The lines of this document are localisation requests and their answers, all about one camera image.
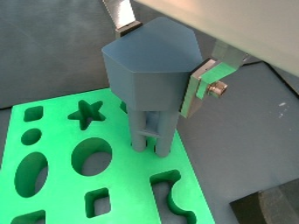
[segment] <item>circular hole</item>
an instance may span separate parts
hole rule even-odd
[[[39,129],[28,129],[24,133],[23,133],[23,144],[24,145],[32,145],[36,144],[39,142],[39,140],[42,139],[43,133]]]
[[[71,165],[74,170],[83,176],[100,174],[110,165],[112,150],[108,142],[92,137],[76,146],[71,155]]]
[[[43,189],[47,177],[47,158],[40,152],[35,152],[19,164],[14,180],[15,190],[23,197],[32,197]]]

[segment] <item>metal bracket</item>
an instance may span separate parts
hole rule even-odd
[[[224,42],[216,42],[212,57],[199,65],[191,73],[190,84],[182,104],[182,116],[188,118],[202,106],[204,95],[218,98],[227,90],[220,79],[238,71],[248,59],[248,54]]]
[[[116,26],[116,39],[139,28],[143,23],[136,21],[130,0],[103,0],[108,14]]]

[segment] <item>metal screw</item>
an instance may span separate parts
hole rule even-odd
[[[207,89],[207,94],[216,98],[220,98],[227,90],[228,85],[222,81],[215,81],[210,84]]]

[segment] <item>star-shaped hole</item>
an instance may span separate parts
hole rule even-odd
[[[86,130],[91,122],[106,121],[106,117],[99,113],[99,109],[103,105],[103,101],[98,101],[92,104],[88,104],[86,101],[79,101],[79,111],[70,114],[70,120],[79,120],[79,127],[82,130]]]

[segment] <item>green foam board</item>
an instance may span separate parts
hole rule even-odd
[[[214,223],[179,134],[168,157],[155,155],[154,138],[143,152],[134,151],[120,104],[102,89],[14,107],[0,171],[2,224],[162,223],[151,184],[167,180],[175,182],[172,212],[191,224]],[[82,167],[98,152],[112,159],[87,176]],[[111,209],[96,215],[94,202],[107,196]]]

